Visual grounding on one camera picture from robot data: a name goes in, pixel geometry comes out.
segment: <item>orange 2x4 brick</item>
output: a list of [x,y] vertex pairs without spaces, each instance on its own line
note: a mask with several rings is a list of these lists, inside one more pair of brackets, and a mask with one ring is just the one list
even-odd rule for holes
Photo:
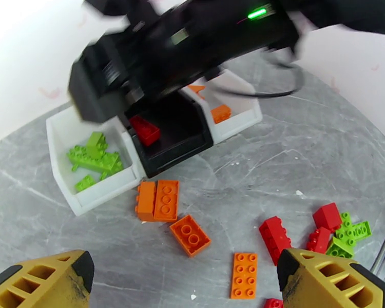
[[178,215],[178,180],[159,180],[157,183],[156,204],[154,207],[155,221],[176,221]]
[[235,253],[231,299],[253,299],[257,290],[258,255]]
[[211,244],[211,239],[191,215],[173,223],[170,230],[190,257],[194,257]]
[[211,114],[213,115],[214,123],[219,124],[231,117],[231,109],[228,105],[223,104],[211,110]]
[[142,182],[137,191],[139,195],[136,197],[137,206],[136,213],[142,221],[154,221],[153,210],[154,200],[156,198],[155,182]]

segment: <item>round table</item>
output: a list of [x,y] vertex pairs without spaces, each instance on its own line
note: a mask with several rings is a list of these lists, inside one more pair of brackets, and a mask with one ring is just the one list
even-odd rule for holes
[[[258,53],[228,67],[257,90],[287,89],[292,77]],[[373,236],[355,247],[369,268],[385,237],[385,137],[348,101],[306,73],[293,96],[262,100],[264,119],[156,179],[180,180],[180,215],[212,239],[187,257],[167,223],[142,223],[132,190],[75,217],[53,179],[45,120],[0,142],[0,272],[26,259],[71,249],[95,263],[90,307],[261,307],[281,298],[258,227],[282,219],[293,247],[315,229],[312,213],[336,202]],[[259,255],[257,298],[229,299],[234,252]]]

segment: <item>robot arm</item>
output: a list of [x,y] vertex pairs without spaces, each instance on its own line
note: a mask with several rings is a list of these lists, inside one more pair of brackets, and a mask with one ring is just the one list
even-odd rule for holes
[[87,46],[73,64],[69,91],[82,118],[102,123],[135,102],[154,102],[225,61],[267,48],[291,48],[299,34],[287,12],[318,28],[344,24],[385,34],[385,0],[187,0],[158,15],[148,0],[86,0],[128,28]]

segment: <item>white wall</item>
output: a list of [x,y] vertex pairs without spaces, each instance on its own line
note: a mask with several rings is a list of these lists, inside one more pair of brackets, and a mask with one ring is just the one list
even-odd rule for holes
[[[0,0],[0,139],[67,102],[74,59],[107,29],[122,28],[120,19],[101,18],[82,1]],[[181,1],[155,3],[164,11]],[[336,27],[309,33],[301,48],[299,63],[385,134],[385,36]]]

